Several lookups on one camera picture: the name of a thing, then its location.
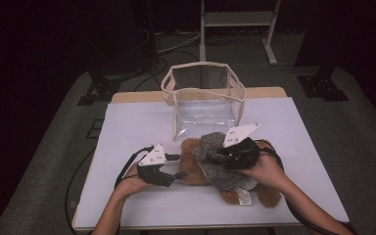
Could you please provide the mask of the person's left hand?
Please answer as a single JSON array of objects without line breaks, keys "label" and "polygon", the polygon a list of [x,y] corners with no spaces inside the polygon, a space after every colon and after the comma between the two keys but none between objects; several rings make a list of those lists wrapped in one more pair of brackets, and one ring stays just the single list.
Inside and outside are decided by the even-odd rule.
[{"label": "person's left hand", "polygon": [[115,188],[114,193],[122,198],[128,198],[150,187],[150,184],[140,178],[138,174],[138,164],[133,164],[124,178]]}]

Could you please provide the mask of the brown teddy bear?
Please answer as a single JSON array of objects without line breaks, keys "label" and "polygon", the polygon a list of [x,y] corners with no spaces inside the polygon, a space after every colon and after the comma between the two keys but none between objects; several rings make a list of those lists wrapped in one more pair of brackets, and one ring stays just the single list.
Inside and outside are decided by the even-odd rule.
[{"label": "brown teddy bear", "polygon": [[[202,173],[193,150],[200,146],[200,138],[187,138],[181,143],[181,158],[179,160],[178,172],[186,172],[187,176],[182,179],[185,185],[206,186],[211,185]],[[252,192],[256,192],[259,202],[265,208],[275,208],[281,200],[281,193],[269,186],[258,185],[245,190],[238,188],[236,191],[218,190],[222,200],[229,205],[249,206],[252,203]]]}]

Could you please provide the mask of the grey knitted toy sweater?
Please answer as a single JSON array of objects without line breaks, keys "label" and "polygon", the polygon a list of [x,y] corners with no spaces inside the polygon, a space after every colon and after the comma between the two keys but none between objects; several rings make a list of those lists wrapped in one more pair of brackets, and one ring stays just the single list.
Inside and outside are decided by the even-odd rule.
[{"label": "grey knitted toy sweater", "polygon": [[196,161],[206,180],[218,190],[236,191],[238,188],[251,190],[258,183],[251,177],[225,168],[221,164],[212,164],[211,158],[220,158],[217,149],[223,147],[225,135],[220,132],[203,135],[200,146],[193,150]]}]

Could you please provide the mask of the clear plastic bag beige trim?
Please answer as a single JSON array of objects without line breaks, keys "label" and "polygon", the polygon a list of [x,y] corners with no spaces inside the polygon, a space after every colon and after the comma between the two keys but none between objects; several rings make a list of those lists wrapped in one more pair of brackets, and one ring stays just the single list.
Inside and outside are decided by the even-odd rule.
[{"label": "clear plastic bag beige trim", "polygon": [[195,62],[172,66],[161,89],[173,107],[172,137],[183,140],[226,132],[240,123],[247,91],[226,64]]}]

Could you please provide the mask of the dark floor outlet plate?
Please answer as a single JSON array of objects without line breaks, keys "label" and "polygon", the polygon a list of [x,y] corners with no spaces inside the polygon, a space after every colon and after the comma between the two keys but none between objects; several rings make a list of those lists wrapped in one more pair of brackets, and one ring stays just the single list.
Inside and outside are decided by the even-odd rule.
[{"label": "dark floor outlet plate", "polygon": [[103,127],[104,120],[95,118],[86,134],[87,139],[98,139]]}]

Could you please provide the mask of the black stand base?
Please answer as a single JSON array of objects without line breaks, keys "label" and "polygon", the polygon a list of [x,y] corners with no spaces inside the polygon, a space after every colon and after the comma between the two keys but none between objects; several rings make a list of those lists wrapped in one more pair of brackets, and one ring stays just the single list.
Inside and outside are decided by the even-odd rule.
[{"label": "black stand base", "polygon": [[348,101],[345,92],[330,77],[299,75],[298,81],[308,98],[323,98],[327,102]]},{"label": "black stand base", "polygon": [[78,100],[78,106],[91,106],[95,102],[109,102],[118,92],[121,81],[108,79],[99,73],[91,73],[91,84],[86,93]]}]

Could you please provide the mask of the white metal stand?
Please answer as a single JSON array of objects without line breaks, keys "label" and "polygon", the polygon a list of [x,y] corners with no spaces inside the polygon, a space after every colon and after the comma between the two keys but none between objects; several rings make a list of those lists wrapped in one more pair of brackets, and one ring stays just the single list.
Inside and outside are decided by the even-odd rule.
[{"label": "white metal stand", "polygon": [[262,46],[269,63],[278,64],[271,48],[271,40],[276,26],[281,0],[275,0],[271,11],[252,12],[207,12],[206,0],[201,0],[200,14],[200,61],[207,59],[206,29],[208,27],[239,27],[239,26],[267,26],[268,32],[262,40]]}]

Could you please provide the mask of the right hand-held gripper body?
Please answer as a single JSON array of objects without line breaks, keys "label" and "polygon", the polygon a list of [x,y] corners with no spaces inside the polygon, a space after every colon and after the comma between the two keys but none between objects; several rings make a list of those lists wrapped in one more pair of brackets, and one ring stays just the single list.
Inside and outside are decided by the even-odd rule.
[{"label": "right hand-held gripper body", "polygon": [[229,169],[246,169],[254,166],[259,158],[259,148],[250,135],[260,127],[259,123],[231,127],[225,134],[223,147],[230,151],[223,156],[223,165]]}]

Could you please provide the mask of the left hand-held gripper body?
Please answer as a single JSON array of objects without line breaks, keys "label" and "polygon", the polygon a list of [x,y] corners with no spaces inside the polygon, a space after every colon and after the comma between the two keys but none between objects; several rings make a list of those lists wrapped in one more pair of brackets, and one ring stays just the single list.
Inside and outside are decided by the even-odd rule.
[{"label": "left hand-held gripper body", "polygon": [[148,184],[169,187],[175,180],[175,176],[161,171],[165,163],[164,147],[158,144],[138,163],[138,175]]}]

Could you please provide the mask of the person's right hand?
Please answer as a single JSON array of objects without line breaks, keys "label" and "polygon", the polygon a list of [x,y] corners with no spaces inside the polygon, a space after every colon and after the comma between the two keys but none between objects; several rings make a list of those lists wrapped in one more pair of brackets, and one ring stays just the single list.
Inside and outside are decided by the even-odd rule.
[{"label": "person's right hand", "polygon": [[274,157],[262,155],[257,163],[248,169],[240,169],[240,172],[250,176],[266,186],[270,186],[280,192],[288,192],[292,186],[291,180],[286,176]]}]

